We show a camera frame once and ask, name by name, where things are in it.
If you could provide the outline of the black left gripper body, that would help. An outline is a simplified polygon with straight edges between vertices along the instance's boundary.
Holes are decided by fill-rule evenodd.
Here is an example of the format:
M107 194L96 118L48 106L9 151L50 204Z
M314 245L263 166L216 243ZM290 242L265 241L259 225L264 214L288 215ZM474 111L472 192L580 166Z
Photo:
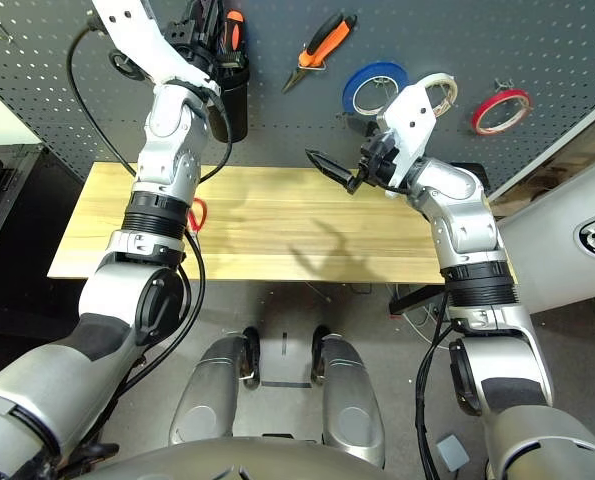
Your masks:
M164 29L164 38L189 63L212 63L224 20L222 1L187 1L181 18Z

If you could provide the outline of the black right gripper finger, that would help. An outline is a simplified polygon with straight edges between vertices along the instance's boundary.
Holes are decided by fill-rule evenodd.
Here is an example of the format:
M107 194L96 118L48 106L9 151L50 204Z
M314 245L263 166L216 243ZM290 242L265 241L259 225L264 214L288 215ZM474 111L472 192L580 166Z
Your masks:
M373 136L379 130L376 121L358 116L348 116L347 126L350 130L362 136Z
M337 164L324 152L306 149L305 153L311 164L322 174L341 185L347 193L356 192L358 179L350 170Z

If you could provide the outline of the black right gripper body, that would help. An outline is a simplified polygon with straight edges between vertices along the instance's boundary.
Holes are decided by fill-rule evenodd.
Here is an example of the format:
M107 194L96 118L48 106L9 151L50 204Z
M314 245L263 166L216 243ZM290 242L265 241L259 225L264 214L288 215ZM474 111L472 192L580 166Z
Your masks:
M399 153L392 133L380 133L367 139L360 148L358 178L371 186L388 186L396 169Z

